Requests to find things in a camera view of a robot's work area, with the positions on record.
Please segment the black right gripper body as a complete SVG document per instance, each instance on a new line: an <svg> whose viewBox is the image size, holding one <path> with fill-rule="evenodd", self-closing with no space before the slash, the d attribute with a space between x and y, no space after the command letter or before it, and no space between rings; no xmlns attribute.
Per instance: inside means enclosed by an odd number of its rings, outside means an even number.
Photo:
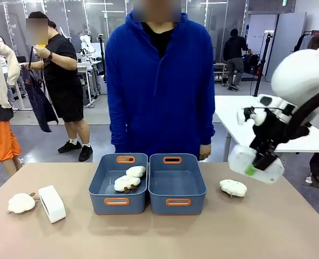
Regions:
<svg viewBox="0 0 319 259"><path fill-rule="evenodd" d="M265 151L275 153L279 144L285 144L289 140L307 136L310 132L310 122L305 122L298 127L291 137L286 137L285 129L287 124L281 121L273 112L265 112L265 114L266 118L264 122L260 126L253 126L255 138L251 142L250 148L256 150L256 153Z"/></svg>

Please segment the person left hand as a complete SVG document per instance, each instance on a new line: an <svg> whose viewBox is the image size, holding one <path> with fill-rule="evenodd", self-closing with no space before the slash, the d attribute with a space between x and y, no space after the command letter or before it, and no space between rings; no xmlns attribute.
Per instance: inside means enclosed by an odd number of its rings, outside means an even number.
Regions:
<svg viewBox="0 0 319 259"><path fill-rule="evenodd" d="M201 145L199 151L199 161L202 161L208 158L211 154L211 144L209 145Z"/></svg>

